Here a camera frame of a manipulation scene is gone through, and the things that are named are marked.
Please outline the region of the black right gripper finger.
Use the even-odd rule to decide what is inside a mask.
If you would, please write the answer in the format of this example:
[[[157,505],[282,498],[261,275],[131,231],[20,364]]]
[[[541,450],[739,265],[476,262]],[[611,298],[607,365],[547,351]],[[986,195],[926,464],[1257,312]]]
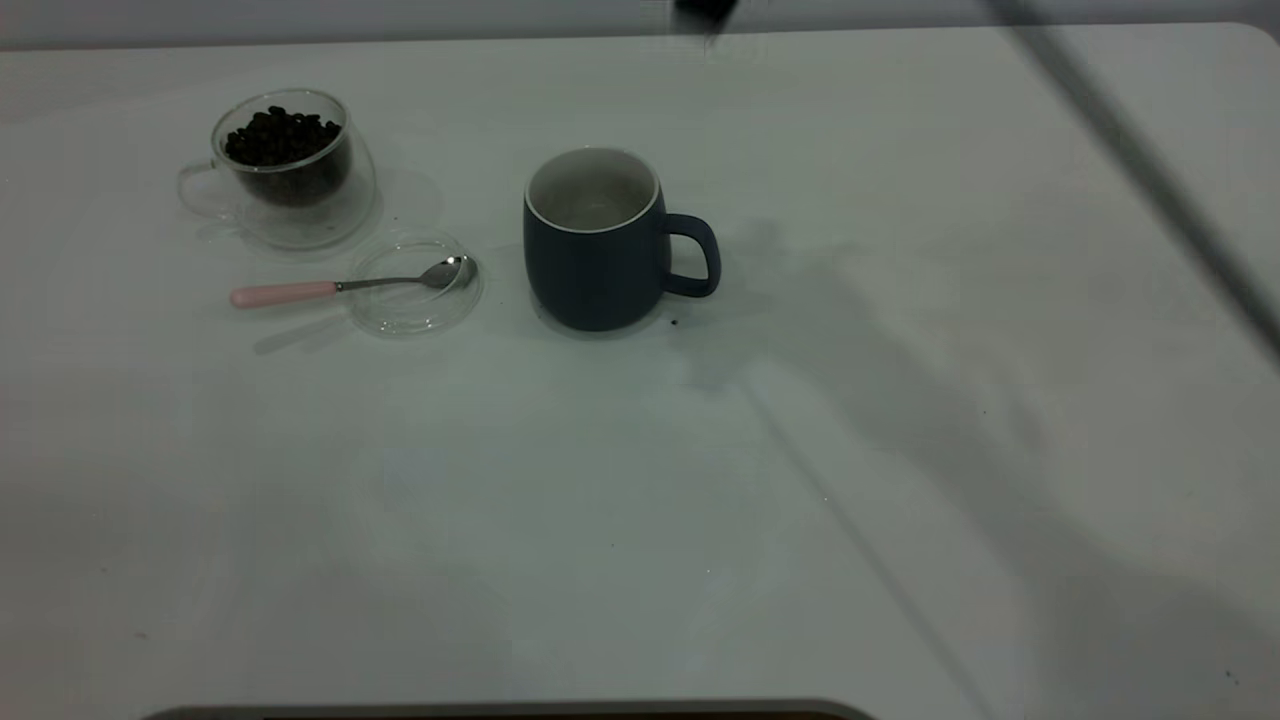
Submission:
[[[676,0],[671,3],[672,27],[685,35],[717,37],[724,32],[739,5],[737,0]]]

